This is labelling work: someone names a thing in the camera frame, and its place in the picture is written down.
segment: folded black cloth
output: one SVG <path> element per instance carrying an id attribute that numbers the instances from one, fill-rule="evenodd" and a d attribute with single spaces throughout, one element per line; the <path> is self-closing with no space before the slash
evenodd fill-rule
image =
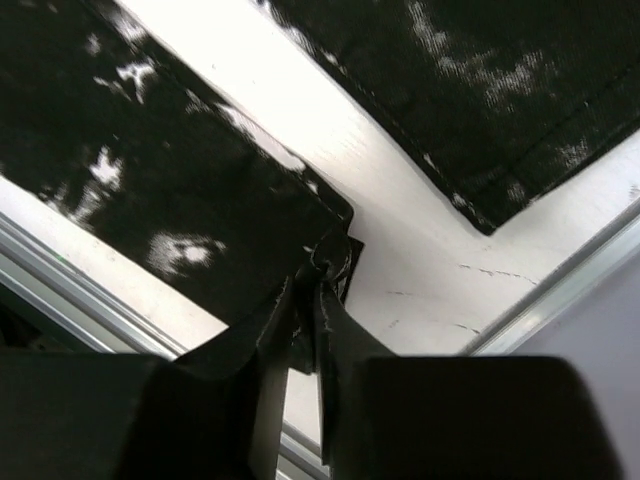
<path id="1" fill-rule="evenodd" d="M 348 202 L 112 1 L 3 2 L 0 30 L 2 175 L 220 320 L 347 238 Z"/>
<path id="2" fill-rule="evenodd" d="M 491 233 L 638 128 L 634 0 L 254 0 Z"/>

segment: white surface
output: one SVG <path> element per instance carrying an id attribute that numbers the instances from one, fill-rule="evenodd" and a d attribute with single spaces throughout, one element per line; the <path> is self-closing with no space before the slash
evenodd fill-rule
<path id="1" fill-rule="evenodd" d="M 268 9 L 261 12 L 248 0 L 120 2 L 351 200 L 352 234 L 366 248 L 347 306 L 398 353 L 458 351 L 640 194 L 636 134 L 484 237 L 274 27 Z M 297 32 L 290 33 L 301 41 Z M 14 198 L 7 192 L 15 188 L 0 186 L 3 211 L 178 342 L 195 346 L 223 328 L 70 222 L 44 206 L 23 206 L 25 195 Z M 179 329 L 171 323 L 175 318 L 181 319 Z M 294 374 L 288 392 L 286 419 L 317 441 L 314 380 Z"/>

